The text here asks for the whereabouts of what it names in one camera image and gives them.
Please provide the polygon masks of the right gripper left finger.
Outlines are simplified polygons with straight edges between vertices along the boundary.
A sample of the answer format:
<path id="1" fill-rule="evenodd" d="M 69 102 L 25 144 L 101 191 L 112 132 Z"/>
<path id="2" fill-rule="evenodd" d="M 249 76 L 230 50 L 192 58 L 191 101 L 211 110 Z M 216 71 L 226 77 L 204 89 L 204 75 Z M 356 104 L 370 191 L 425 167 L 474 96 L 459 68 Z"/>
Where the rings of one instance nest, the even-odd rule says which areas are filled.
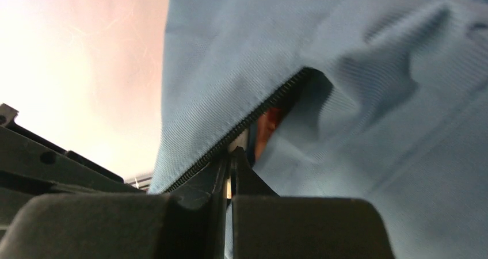
<path id="1" fill-rule="evenodd" d="M 229 157 L 161 195 L 51 194 L 27 202 L 2 258 L 222 258 Z"/>

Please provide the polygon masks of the pink pen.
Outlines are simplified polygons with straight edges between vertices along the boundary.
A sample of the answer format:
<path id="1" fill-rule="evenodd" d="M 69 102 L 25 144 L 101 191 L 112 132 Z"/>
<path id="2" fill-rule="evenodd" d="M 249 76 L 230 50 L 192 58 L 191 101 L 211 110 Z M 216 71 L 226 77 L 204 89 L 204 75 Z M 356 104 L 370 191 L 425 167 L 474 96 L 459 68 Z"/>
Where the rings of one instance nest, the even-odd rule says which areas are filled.
<path id="1" fill-rule="evenodd" d="M 255 160 L 262 155 L 267 142 L 281 123 L 284 115 L 283 109 L 270 108 L 257 120 L 256 143 L 254 148 Z"/>

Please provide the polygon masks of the blue grey backpack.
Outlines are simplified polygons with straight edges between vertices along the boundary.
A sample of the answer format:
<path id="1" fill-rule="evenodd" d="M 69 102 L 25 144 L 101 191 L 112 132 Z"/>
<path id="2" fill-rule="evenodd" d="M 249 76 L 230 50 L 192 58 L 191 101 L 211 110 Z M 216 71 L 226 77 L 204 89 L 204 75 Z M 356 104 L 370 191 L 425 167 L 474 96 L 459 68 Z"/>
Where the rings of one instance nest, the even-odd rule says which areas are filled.
<path id="1" fill-rule="evenodd" d="M 257 174 L 366 199 L 398 258 L 487 257 L 487 0 L 170 0 L 164 41 L 150 193 L 312 74 Z"/>

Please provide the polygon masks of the beige wallet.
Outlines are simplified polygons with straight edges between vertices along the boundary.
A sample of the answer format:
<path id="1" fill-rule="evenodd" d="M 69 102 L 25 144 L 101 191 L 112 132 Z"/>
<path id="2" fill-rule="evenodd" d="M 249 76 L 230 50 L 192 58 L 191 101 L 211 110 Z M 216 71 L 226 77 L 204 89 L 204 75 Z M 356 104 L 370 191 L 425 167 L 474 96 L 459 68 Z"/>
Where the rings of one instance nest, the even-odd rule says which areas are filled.
<path id="1" fill-rule="evenodd" d="M 248 142 L 249 142 L 249 130 L 245 129 L 239 136 L 237 136 L 228 146 L 227 150 L 228 152 L 233 152 L 236 148 L 241 147 L 244 150 L 247 149 L 248 147 Z M 229 175 L 227 179 L 227 193 L 226 193 L 226 198 L 228 201 L 231 200 L 232 198 L 232 178 L 231 175 Z"/>

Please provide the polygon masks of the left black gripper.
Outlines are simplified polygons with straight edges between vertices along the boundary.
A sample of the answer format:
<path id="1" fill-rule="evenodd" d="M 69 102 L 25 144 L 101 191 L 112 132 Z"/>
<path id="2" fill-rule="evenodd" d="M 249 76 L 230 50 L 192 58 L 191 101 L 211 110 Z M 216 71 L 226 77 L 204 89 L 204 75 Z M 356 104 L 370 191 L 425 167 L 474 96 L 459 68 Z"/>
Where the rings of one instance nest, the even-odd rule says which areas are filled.
<path id="1" fill-rule="evenodd" d="M 18 125 L 16 109 L 1 105 L 1 230 L 18 210 L 46 193 L 138 193 L 91 160 Z"/>

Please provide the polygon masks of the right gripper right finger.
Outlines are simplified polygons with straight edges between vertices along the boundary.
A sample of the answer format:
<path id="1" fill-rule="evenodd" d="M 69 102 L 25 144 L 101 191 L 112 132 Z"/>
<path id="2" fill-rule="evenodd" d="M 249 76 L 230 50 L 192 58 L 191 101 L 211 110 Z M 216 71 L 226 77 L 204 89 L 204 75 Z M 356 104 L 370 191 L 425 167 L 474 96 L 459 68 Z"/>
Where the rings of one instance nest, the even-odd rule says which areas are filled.
<path id="1" fill-rule="evenodd" d="M 231 153 L 235 258 L 393 258 L 384 223 L 361 199 L 285 197 Z"/>

